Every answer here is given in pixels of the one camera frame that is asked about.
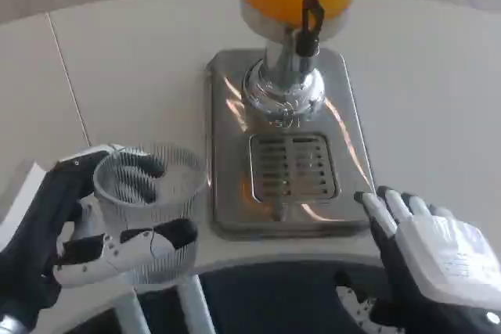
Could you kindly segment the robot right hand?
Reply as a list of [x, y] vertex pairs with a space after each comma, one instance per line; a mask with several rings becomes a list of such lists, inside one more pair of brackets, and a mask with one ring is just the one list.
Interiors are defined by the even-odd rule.
[[482, 231], [451, 210], [386, 186], [354, 196], [380, 252], [388, 297], [370, 296], [347, 275], [364, 332], [498, 333], [500, 262]]

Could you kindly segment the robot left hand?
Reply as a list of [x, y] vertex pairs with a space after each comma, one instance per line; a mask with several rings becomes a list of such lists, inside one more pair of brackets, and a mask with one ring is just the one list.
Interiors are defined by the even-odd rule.
[[29, 163], [1, 198], [2, 332], [31, 332], [64, 288], [185, 273], [204, 184], [199, 159], [174, 145], [99, 145], [49, 171]]

